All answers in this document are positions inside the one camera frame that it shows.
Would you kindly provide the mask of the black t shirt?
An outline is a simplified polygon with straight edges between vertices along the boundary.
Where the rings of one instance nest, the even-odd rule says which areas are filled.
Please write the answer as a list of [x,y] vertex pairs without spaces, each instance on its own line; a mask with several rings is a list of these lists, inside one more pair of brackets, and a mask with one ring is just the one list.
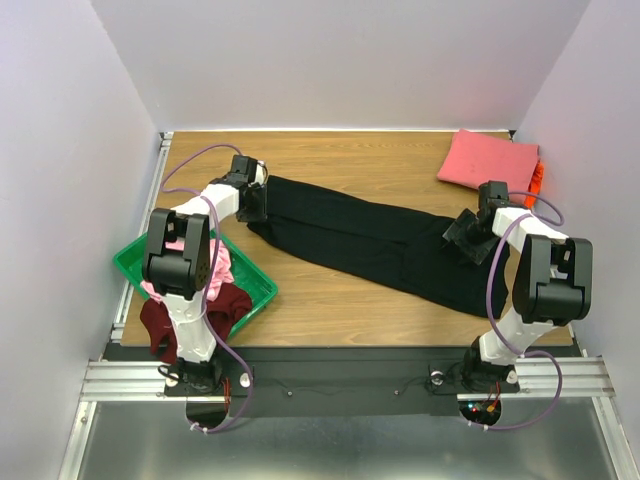
[[490,263],[463,259],[443,233],[453,218],[369,202],[272,176],[267,219],[249,230],[302,260],[346,272],[477,317],[500,316],[507,303],[503,251],[492,287]]

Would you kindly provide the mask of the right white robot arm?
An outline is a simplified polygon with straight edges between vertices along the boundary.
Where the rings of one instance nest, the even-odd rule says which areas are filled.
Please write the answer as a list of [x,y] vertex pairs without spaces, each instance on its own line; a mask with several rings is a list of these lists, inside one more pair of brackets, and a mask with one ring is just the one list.
[[489,287],[503,249],[519,254],[510,309],[491,319],[490,330],[474,340],[460,366],[460,383],[472,390],[516,383],[515,363],[530,354],[531,345],[585,318],[591,306],[592,243],[560,232],[562,213],[538,216],[513,202],[515,195],[504,182],[482,184],[478,210],[464,210],[443,235],[464,260],[490,263]]

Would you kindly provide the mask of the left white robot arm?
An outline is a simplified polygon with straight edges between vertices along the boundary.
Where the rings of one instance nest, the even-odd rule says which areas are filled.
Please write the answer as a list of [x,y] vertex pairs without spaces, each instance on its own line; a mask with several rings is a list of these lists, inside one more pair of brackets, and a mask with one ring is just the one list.
[[264,162],[236,154],[230,170],[171,209],[152,211],[142,261],[143,279],[167,309],[176,337],[177,359],[163,371],[175,385],[209,395],[222,382],[214,354],[220,343],[206,313],[207,290],[221,241],[210,245],[229,216],[249,222],[266,218],[268,169]]

